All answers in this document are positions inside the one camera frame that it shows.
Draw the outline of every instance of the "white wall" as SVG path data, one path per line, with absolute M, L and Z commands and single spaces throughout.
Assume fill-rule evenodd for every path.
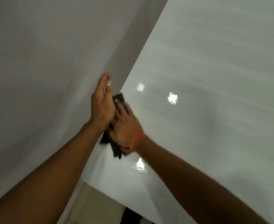
M 144 1 L 0 0 L 0 197 L 89 119 L 90 94 Z

